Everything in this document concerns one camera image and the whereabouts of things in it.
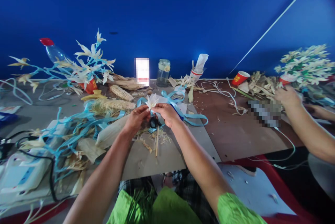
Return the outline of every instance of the light blue ribbon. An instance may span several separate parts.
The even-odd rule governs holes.
[[[175,93],[177,93],[177,92],[181,92],[183,94],[183,98],[181,98],[181,99],[172,99],[171,97]],[[173,92],[170,92],[169,94],[167,94],[166,91],[163,90],[161,92],[161,95],[163,97],[167,98],[167,102],[174,107],[174,109],[179,114],[179,116],[181,117],[181,119],[184,120],[184,121],[186,121],[186,122],[188,122],[190,125],[192,125],[192,126],[205,126],[205,125],[208,124],[208,118],[205,115],[202,115],[202,114],[183,114],[183,112],[181,111],[181,109],[178,107],[177,103],[184,101],[184,99],[185,99],[185,92],[184,91],[177,90],[177,91],[173,91]],[[144,97],[140,98],[137,101],[137,107],[141,106],[142,102],[146,102],[146,101],[147,100]],[[197,124],[197,123],[189,121],[187,118],[205,119],[205,120],[207,120],[207,122],[205,124]]]

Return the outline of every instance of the blue wall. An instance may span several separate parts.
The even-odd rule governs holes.
[[[292,0],[1,0],[0,78],[27,73],[7,55],[50,67],[41,37],[69,55],[90,46],[97,28],[104,57],[115,72],[133,76],[133,58],[149,57],[156,77],[160,58],[171,74],[189,73],[191,60],[209,54],[204,77],[225,77]],[[238,69],[271,70],[288,50],[327,43],[335,47],[334,0],[298,0]],[[109,32],[117,31],[118,35]]]

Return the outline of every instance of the wooden stick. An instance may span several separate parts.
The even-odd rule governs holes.
[[[156,158],[158,154],[158,131],[159,131],[159,126],[157,126],[157,133],[156,133]]]

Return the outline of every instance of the flower arrangement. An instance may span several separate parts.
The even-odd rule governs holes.
[[[70,88],[72,88],[78,95],[81,95],[82,91],[74,87],[71,81],[75,81],[76,83],[82,83],[84,85],[84,89],[86,89],[87,84],[89,84],[90,81],[94,78],[96,79],[98,83],[101,82],[103,84],[107,81],[107,79],[113,81],[113,77],[110,74],[113,73],[112,67],[114,66],[112,64],[115,62],[115,59],[107,60],[107,59],[102,58],[102,55],[103,55],[102,50],[99,49],[97,51],[97,49],[102,43],[102,41],[106,41],[106,39],[101,37],[101,33],[99,33],[99,30],[98,30],[96,38],[97,38],[97,42],[91,45],[91,50],[89,50],[87,47],[85,47],[84,45],[80,44],[77,41],[78,45],[83,50],[83,52],[75,53],[75,55],[77,55],[76,59],[78,63],[80,64],[80,66],[77,65],[77,63],[75,63],[74,61],[71,61],[66,58],[65,61],[60,61],[59,59],[57,59],[57,61],[54,63],[53,67],[51,68],[46,68],[46,67],[40,68],[38,66],[28,64],[27,63],[27,60],[29,60],[28,58],[19,59],[19,58],[11,57],[11,56],[9,57],[15,59],[17,62],[13,64],[9,64],[8,66],[21,66],[21,69],[24,66],[31,66],[31,67],[36,68],[36,70],[32,73],[16,75],[16,76],[19,76],[18,82],[22,82],[24,85],[27,82],[29,82],[30,86],[33,87],[33,90],[32,90],[33,92],[35,92],[36,88],[41,83],[45,83],[49,81],[50,79],[60,79],[58,76],[54,74],[54,73],[57,73],[59,75],[64,76],[63,79],[67,81],[67,85]],[[86,64],[84,63],[82,59],[79,59],[79,57],[81,56],[87,56]],[[33,77],[39,72],[45,72],[50,77],[45,80],[39,81],[39,82],[33,82],[31,80],[31,77]],[[102,74],[103,80],[101,80],[98,77],[98,74]]]
[[[299,87],[327,81],[327,78],[335,72],[335,62],[326,58],[329,53],[325,49],[326,45],[323,44],[311,46],[304,51],[301,51],[301,48],[290,51],[280,60],[285,66],[279,65],[275,67],[275,71],[292,75],[299,83]]]

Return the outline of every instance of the scissors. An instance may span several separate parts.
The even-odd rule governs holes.
[[[150,124],[150,127],[151,127],[151,128],[154,128],[154,129],[156,129],[157,126],[161,126],[161,125],[162,125],[162,124],[159,122],[158,118],[156,118],[156,115],[153,115],[153,116],[150,118],[149,124]]]

